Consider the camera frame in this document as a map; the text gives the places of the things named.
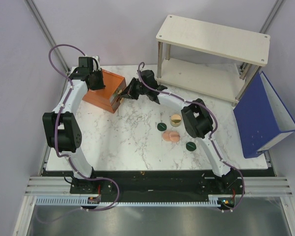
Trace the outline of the clear drawer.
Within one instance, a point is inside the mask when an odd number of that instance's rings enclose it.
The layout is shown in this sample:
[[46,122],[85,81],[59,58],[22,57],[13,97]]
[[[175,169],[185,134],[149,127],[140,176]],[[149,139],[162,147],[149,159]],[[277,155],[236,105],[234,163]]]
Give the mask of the clear drawer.
[[110,97],[110,102],[113,103],[117,97],[119,96],[120,93],[122,93],[122,91],[125,89],[126,85],[124,84],[120,84],[116,90],[113,92],[113,94]]
[[123,101],[124,98],[117,97],[116,100],[111,104],[111,113],[114,114]]

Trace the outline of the orange drawer box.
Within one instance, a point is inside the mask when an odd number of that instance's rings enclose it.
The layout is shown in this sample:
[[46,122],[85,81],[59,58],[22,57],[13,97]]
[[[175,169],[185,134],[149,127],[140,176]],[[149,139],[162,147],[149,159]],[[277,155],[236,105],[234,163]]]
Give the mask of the orange drawer box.
[[120,84],[126,85],[125,78],[121,75],[102,69],[105,88],[89,90],[83,97],[83,101],[96,107],[111,112],[110,97]]

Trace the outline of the dark green round compact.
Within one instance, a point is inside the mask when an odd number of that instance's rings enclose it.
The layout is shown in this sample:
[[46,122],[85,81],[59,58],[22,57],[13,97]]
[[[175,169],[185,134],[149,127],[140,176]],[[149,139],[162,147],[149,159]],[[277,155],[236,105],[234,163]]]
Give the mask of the dark green round compact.
[[161,132],[164,132],[167,130],[167,125],[165,123],[160,122],[157,124],[157,129]]

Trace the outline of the gold lid cream jar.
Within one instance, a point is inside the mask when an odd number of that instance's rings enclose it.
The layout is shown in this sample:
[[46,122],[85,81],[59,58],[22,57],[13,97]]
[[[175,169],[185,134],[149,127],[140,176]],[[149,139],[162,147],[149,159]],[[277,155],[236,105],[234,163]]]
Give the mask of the gold lid cream jar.
[[178,127],[181,125],[182,118],[180,115],[174,114],[170,117],[170,119],[171,126]]

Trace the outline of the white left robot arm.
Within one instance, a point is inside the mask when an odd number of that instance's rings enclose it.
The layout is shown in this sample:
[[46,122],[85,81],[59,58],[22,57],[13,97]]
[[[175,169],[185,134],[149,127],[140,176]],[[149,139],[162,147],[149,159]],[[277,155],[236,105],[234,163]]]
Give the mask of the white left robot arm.
[[87,193],[97,190],[98,181],[91,177],[93,168],[82,151],[82,132],[75,114],[89,90],[105,88],[99,62],[99,56],[79,57],[78,66],[66,76],[67,88],[59,104],[42,117],[48,146],[66,160],[75,178],[83,179],[81,188]]

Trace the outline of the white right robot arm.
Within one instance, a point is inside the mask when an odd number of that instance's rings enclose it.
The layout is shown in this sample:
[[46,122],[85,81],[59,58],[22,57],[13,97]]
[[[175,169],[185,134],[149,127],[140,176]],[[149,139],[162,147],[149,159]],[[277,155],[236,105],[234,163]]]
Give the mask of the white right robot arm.
[[166,86],[159,85],[152,70],[139,72],[139,78],[133,78],[130,84],[119,93],[126,99],[137,100],[140,95],[146,95],[152,102],[180,109],[186,132],[192,138],[198,139],[205,151],[216,177],[215,187],[220,193],[228,193],[236,181],[236,170],[226,163],[221,149],[216,143],[214,132],[217,120],[205,106],[203,100],[187,101],[172,93]]

